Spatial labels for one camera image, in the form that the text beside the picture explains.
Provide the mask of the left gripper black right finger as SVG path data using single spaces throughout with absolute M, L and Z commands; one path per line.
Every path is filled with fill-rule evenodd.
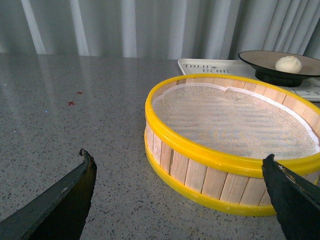
M 287 240 L 320 238 L 320 188 L 274 160 L 262 160 L 262 175 Z

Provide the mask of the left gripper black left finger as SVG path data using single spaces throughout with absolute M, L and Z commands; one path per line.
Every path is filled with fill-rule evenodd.
M 2 240 L 78 240 L 94 193 L 97 165 L 84 149 L 82 163 L 0 223 Z

